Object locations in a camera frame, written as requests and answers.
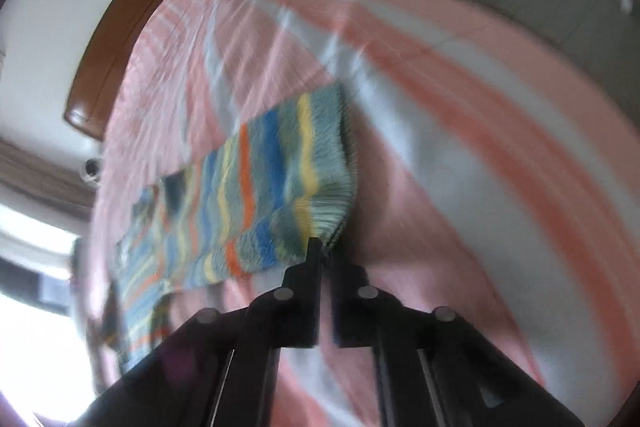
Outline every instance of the striped towel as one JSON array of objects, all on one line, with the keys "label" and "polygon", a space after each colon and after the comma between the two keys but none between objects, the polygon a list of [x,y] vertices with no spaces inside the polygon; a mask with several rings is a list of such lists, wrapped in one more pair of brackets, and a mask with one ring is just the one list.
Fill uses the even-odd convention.
[{"label": "striped towel", "polygon": [[[349,141],[333,84],[242,124],[221,148],[144,189],[104,322],[122,322],[124,369],[169,334],[175,291],[300,263],[309,237],[334,240],[355,195]],[[106,331],[111,346],[115,331]]]}]

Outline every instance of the bedsheet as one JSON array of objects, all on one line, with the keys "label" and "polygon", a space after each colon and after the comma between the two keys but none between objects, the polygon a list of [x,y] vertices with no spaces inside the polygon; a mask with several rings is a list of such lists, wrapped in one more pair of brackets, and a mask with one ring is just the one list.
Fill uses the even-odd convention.
[{"label": "bedsheet", "polygon": [[[332,82],[357,147],[345,234],[372,284],[459,311],[606,425],[640,379],[638,133],[561,55],[466,0],[165,0],[106,132],[90,313],[143,187]],[[283,271],[175,295],[172,327],[247,305]],[[281,354],[272,425],[378,425],[370,352],[337,349],[321,308],[319,346]]]}]

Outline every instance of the floor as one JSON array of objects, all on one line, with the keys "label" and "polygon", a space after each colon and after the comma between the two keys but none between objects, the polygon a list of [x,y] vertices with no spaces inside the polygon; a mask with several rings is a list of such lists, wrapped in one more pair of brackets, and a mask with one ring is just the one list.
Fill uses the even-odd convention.
[{"label": "floor", "polygon": [[475,0],[562,50],[640,128],[640,4],[620,0]]}]

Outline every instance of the wooden headboard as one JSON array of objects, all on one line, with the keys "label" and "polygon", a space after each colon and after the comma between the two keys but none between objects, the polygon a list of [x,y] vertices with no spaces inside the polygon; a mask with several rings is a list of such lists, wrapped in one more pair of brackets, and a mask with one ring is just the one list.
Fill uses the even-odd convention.
[{"label": "wooden headboard", "polygon": [[65,120],[102,140],[140,32],[163,0],[112,0],[82,56],[66,100]]}]

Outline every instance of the window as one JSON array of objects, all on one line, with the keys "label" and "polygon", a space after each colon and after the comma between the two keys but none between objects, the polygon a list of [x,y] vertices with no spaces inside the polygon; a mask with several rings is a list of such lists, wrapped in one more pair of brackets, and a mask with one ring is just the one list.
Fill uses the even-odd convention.
[{"label": "window", "polygon": [[94,400],[86,347],[69,317],[0,295],[0,389],[16,405],[71,421]]},{"label": "window", "polygon": [[69,254],[78,237],[74,233],[25,216],[4,204],[0,204],[0,230],[34,247],[54,253]]}]

